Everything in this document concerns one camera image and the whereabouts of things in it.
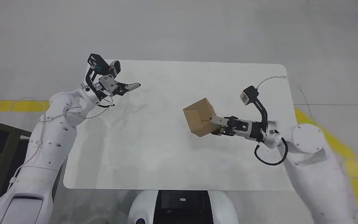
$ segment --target yellow floor stripe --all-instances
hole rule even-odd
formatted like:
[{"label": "yellow floor stripe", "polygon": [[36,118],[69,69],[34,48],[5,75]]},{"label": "yellow floor stripe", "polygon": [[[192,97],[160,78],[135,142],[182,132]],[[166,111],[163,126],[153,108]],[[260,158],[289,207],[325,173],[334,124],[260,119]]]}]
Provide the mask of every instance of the yellow floor stripe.
[{"label": "yellow floor stripe", "polygon": [[[15,100],[0,100],[0,111],[10,111],[11,105]],[[46,110],[50,107],[50,103],[47,100],[43,101]],[[12,111],[14,112],[42,112],[44,111],[43,106],[40,102],[35,100],[22,100],[15,104]]]},{"label": "yellow floor stripe", "polygon": [[[13,100],[0,100],[0,111],[10,111],[11,105],[15,101]],[[50,104],[48,101],[43,101],[46,107],[46,110],[49,108]],[[19,101],[13,108],[14,112],[42,112],[43,107],[38,101],[24,100]],[[309,123],[314,124],[323,131],[326,135],[326,139],[331,146],[332,150],[335,153],[339,154],[344,159],[344,165],[346,169],[346,173],[351,178],[351,183],[356,195],[356,199],[358,202],[358,161],[354,150],[350,148],[348,145],[342,143],[337,137],[331,134],[329,131],[318,125],[311,118],[305,115],[302,111],[295,108],[297,122],[299,124]]]}]

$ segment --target white table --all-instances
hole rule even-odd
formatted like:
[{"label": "white table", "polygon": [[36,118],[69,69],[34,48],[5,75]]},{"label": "white table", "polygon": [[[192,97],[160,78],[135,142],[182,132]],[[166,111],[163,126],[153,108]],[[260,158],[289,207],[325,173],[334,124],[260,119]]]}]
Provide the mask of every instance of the white table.
[{"label": "white table", "polygon": [[[254,156],[256,143],[241,137],[202,138],[190,133],[182,109],[207,97],[218,116],[261,120],[244,106],[243,89],[286,76],[277,64],[121,60],[117,80],[142,86],[103,115],[78,126],[64,185],[86,189],[293,190],[283,165]],[[258,96],[279,129],[296,125],[287,80],[271,79]],[[95,109],[89,116],[97,114]],[[260,151],[278,161],[276,150]]]}]

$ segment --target cardboard box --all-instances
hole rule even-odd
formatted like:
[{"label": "cardboard box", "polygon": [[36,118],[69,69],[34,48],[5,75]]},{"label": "cardboard box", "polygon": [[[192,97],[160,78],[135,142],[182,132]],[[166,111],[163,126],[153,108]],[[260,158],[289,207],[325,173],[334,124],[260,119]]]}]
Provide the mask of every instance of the cardboard box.
[{"label": "cardboard box", "polygon": [[190,131],[199,137],[209,134],[220,128],[210,122],[212,116],[216,116],[213,106],[207,98],[183,109],[186,121],[188,122]]}]

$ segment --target gray floor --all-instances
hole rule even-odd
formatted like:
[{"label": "gray floor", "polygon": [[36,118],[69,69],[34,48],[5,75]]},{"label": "gray floor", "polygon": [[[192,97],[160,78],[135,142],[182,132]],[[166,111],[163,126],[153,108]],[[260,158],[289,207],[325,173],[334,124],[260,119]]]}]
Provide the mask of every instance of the gray floor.
[{"label": "gray floor", "polygon": [[[90,53],[283,64],[295,106],[307,112],[299,86],[314,119],[358,148],[357,21],[356,0],[3,0],[0,96],[46,100],[73,91]],[[0,122],[33,128],[9,113],[0,113]],[[68,190],[60,183],[51,222],[125,223],[136,193]],[[291,192],[228,194],[242,223],[312,223]]]}]

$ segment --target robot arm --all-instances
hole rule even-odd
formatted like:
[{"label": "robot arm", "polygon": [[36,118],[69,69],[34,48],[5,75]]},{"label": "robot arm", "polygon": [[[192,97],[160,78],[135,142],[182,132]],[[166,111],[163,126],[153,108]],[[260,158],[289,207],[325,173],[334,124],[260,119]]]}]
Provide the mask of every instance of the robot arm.
[{"label": "robot arm", "polygon": [[[279,132],[275,122],[267,121],[267,112],[257,96],[257,89],[250,86],[243,91],[241,99],[246,105],[255,104],[261,112],[261,122],[215,116],[211,122],[221,128],[213,134],[257,141],[255,156],[261,162],[272,166],[283,163],[292,186],[316,224],[355,223],[354,207],[350,203],[350,197],[354,197],[352,189],[322,131],[303,124]],[[261,145],[278,148],[282,160],[275,163],[262,160],[257,154]]]},{"label": "robot arm", "polygon": [[[76,126],[95,106],[109,107],[100,105],[105,97],[122,96],[140,86],[115,81],[120,72],[118,61],[109,66],[99,55],[91,54],[88,62],[91,68],[86,75],[87,85],[51,97],[50,108],[31,134],[25,163],[0,198],[0,223],[48,223],[53,209],[52,188],[76,139]],[[102,77],[93,83],[97,74]],[[82,98],[85,105],[81,106],[76,97]]]}]

